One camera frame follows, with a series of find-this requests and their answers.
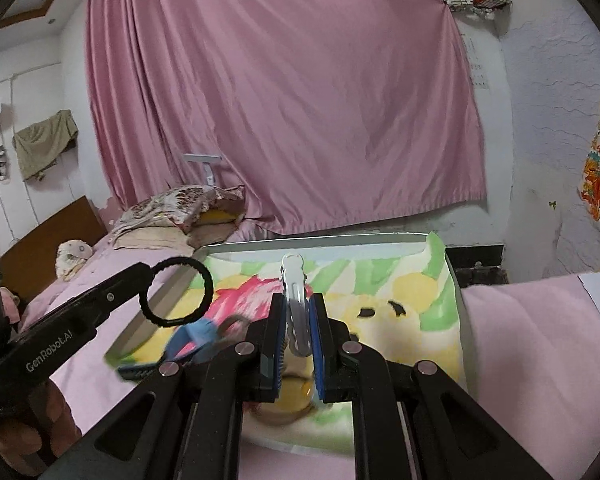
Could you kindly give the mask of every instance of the pink curtain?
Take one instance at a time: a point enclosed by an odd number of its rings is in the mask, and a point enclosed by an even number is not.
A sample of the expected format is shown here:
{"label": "pink curtain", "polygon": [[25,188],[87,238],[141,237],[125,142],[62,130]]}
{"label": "pink curtain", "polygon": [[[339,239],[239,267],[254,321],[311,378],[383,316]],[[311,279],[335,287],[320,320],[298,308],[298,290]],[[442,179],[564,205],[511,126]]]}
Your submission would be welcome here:
{"label": "pink curtain", "polygon": [[89,0],[91,109],[124,206],[202,168],[280,234],[485,196],[464,47],[442,0]]}

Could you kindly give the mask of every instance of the green towel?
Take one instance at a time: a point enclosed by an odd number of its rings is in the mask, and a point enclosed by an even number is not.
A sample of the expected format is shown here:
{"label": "green towel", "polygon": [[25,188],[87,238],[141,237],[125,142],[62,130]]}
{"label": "green towel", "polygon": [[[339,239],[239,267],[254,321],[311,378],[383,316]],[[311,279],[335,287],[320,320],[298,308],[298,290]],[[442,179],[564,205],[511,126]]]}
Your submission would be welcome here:
{"label": "green towel", "polygon": [[27,180],[48,168],[77,135],[78,127],[71,110],[60,110],[45,121],[16,132],[13,145],[22,179]]}

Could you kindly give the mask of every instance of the black hair tie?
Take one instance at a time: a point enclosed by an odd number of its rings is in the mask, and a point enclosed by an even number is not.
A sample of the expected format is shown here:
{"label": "black hair tie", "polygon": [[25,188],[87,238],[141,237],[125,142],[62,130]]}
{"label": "black hair tie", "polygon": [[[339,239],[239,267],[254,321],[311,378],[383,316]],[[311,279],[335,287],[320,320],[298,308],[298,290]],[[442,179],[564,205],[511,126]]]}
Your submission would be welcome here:
{"label": "black hair tie", "polygon": [[202,297],[200,306],[191,314],[188,314],[185,317],[180,317],[178,319],[163,319],[159,316],[156,316],[149,308],[149,302],[147,299],[147,293],[149,292],[149,289],[142,291],[139,294],[140,310],[149,321],[163,328],[170,326],[180,326],[187,323],[193,323],[194,321],[199,320],[202,316],[206,314],[206,311],[209,310],[209,306],[211,305],[211,302],[214,298],[214,280],[211,277],[209,269],[207,269],[201,262],[193,258],[187,258],[186,256],[174,256],[173,258],[167,258],[163,262],[160,262],[156,266],[153,266],[151,270],[153,271],[155,278],[158,272],[161,272],[162,270],[167,269],[168,267],[179,265],[193,267],[200,273],[200,276],[202,276],[202,279],[205,282],[205,295]]}

